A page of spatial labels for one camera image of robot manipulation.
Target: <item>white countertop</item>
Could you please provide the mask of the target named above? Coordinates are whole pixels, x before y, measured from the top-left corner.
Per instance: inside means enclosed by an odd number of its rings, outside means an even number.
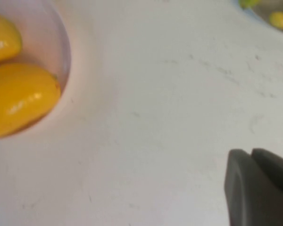
[[[0,140],[0,226],[225,226],[231,148],[283,156],[283,33],[228,0],[56,0],[73,67]]]

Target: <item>black object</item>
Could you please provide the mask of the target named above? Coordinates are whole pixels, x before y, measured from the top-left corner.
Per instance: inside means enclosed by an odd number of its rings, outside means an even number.
[[[283,226],[283,158],[231,150],[225,176],[231,226]]]

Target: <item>yellow cherry tomato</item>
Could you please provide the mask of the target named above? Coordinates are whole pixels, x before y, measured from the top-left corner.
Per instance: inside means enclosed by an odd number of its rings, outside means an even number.
[[[21,49],[21,34],[12,22],[0,16],[0,61],[16,56]]]
[[[283,12],[274,12],[270,15],[269,21],[272,26],[283,29]]]
[[[61,90],[48,71],[30,64],[0,66],[0,137],[27,126],[48,113]]]

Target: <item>yellow tomato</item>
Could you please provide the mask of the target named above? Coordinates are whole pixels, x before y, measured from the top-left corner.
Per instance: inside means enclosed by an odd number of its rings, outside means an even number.
[[[1,65],[0,137],[44,116],[55,106],[60,94],[58,81],[36,65]]]
[[[274,12],[270,15],[269,21],[272,26],[283,29],[283,12]]]
[[[21,49],[21,34],[13,23],[0,16],[0,61],[16,56]]]

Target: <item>clear glass bowl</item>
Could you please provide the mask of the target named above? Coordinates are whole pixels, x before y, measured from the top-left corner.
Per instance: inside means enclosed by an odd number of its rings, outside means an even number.
[[[23,38],[23,52],[13,62],[37,63],[56,75],[64,90],[71,65],[63,22],[47,0],[0,0],[0,15],[11,20]]]

